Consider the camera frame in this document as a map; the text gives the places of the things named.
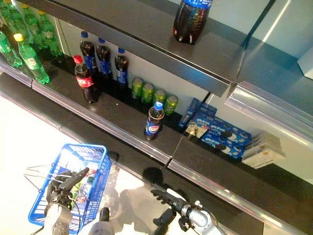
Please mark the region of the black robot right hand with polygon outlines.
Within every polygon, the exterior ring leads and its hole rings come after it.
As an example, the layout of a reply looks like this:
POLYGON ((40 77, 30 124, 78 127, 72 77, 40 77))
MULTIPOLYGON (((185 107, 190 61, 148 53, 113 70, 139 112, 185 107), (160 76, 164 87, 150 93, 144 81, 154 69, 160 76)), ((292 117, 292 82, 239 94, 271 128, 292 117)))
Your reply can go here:
POLYGON ((158 227, 165 227, 170 225, 177 215, 177 212, 181 214, 182 208, 188 203, 181 198, 175 197, 167 191, 158 189, 151 190, 151 193, 161 204, 168 204, 168 208, 161 214, 159 218, 154 218, 153 223, 158 227))

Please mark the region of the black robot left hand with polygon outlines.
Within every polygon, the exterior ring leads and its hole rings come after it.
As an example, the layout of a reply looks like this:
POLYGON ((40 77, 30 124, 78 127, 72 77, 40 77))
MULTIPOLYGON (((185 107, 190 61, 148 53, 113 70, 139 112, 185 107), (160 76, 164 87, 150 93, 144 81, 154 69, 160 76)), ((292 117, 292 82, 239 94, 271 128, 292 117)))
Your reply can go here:
POLYGON ((72 188, 78 184, 89 172, 86 167, 79 172, 65 170, 58 174, 48 185, 46 200, 48 207, 52 204, 61 204, 68 209, 72 209, 73 197, 72 188))

